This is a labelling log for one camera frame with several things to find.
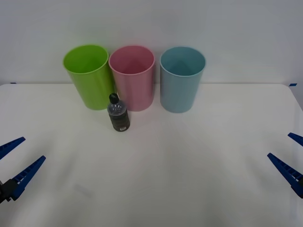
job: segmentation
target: black bottle cap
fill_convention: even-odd
[[[119,102],[119,97],[116,93],[112,93],[109,95],[109,101],[111,104],[117,104]]]

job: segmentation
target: pink cup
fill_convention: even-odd
[[[153,100],[155,57],[144,46],[124,46],[109,58],[120,98],[130,111],[145,110]]]

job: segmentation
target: cup rim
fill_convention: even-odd
[[[127,73],[119,72],[119,71],[115,70],[115,69],[111,66],[111,64],[110,64],[110,59],[111,59],[111,57],[113,56],[113,54],[114,54],[115,52],[117,52],[118,50],[122,49],[122,48],[130,47],[130,46],[143,47],[143,48],[145,48],[146,50],[148,50],[148,51],[152,54],[153,61],[152,61],[151,66],[150,66],[148,69],[146,69],[145,71],[142,71],[142,72],[135,73],[135,74],[127,74]],[[154,64],[155,64],[155,55],[154,55],[153,52],[152,52],[149,48],[147,48],[146,46],[142,46],[142,45],[125,45],[125,46],[122,46],[122,47],[116,49],[116,50],[109,56],[108,64],[109,64],[109,67],[111,68],[111,70],[114,71],[114,72],[116,72],[116,73],[119,73],[119,74],[125,75],[125,76],[136,76],[136,75],[140,75],[140,74],[143,74],[143,73],[147,72],[148,70],[150,70],[150,69],[154,66]]]
[[[65,65],[64,65],[64,60],[65,60],[66,56],[67,56],[70,52],[72,52],[72,51],[74,51],[74,50],[76,50],[76,49],[78,49],[78,48],[80,48],[80,47],[83,47],[83,46],[97,46],[97,47],[101,47],[103,50],[105,50],[105,52],[106,52],[106,54],[107,54],[106,61],[105,61],[104,64],[101,65],[99,68],[97,68],[97,69],[95,69],[95,70],[93,70],[93,71],[90,71],[90,72],[73,72],[73,71],[68,70],[68,69],[65,67]],[[72,48],[70,51],[68,51],[68,52],[66,53],[66,55],[64,56],[64,58],[63,58],[62,64],[63,64],[63,67],[65,68],[65,70],[67,70],[68,72],[70,72],[70,73],[72,73],[72,74],[86,75],[86,74],[91,74],[91,73],[93,73],[93,72],[96,72],[96,71],[98,71],[100,68],[104,67],[104,66],[106,65],[106,63],[108,62],[108,58],[109,58],[108,51],[107,51],[107,49],[105,49],[103,46],[100,46],[100,45],[98,45],[98,44],[84,44],[84,45],[76,46],[75,48]]]
[[[164,66],[162,65],[162,62],[161,62],[162,56],[163,56],[167,51],[170,51],[171,49],[178,48],[178,47],[186,47],[186,48],[188,48],[188,49],[192,49],[192,50],[194,50],[194,51],[199,52],[199,53],[203,56],[203,58],[204,58],[204,60],[205,60],[204,67],[203,67],[198,73],[192,74],[192,75],[189,75],[189,76],[182,76],[182,75],[178,75],[178,74],[174,74],[174,73],[172,73],[172,72],[169,72],[169,71],[168,71],[166,68],[164,68]],[[195,48],[193,48],[193,47],[190,47],[190,46],[173,46],[173,47],[171,47],[171,48],[166,49],[166,50],[161,54],[161,56],[160,56],[160,66],[161,66],[161,68],[164,69],[166,72],[168,72],[169,74],[171,74],[171,75],[173,75],[173,76],[176,76],[176,77],[194,77],[194,76],[200,74],[200,73],[205,69],[205,66],[206,66],[206,58],[205,58],[205,56],[204,56],[199,50],[197,50],[197,49],[195,49]]]

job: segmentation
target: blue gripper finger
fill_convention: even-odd
[[[13,178],[13,180],[18,184],[18,187],[15,189],[11,196],[14,201],[18,199],[22,192],[25,190],[25,187],[34,177],[45,159],[45,156],[41,156],[37,161],[35,161],[33,164],[31,164],[29,167],[27,167],[25,170]]]
[[[16,146],[18,146],[20,143],[25,141],[24,137],[20,137],[16,140],[13,140],[9,143],[6,143],[0,147],[0,160],[6,156],[9,152],[11,152],[13,149],[15,149]]]
[[[269,157],[270,161],[275,165],[282,176],[290,183],[294,192],[303,199],[303,175],[291,168],[288,164],[282,162],[272,153],[269,153],[267,157]]]

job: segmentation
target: white wall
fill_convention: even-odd
[[[2,0],[0,83],[70,82],[62,58],[86,43],[190,45],[202,82],[295,83],[302,24],[301,0]]]

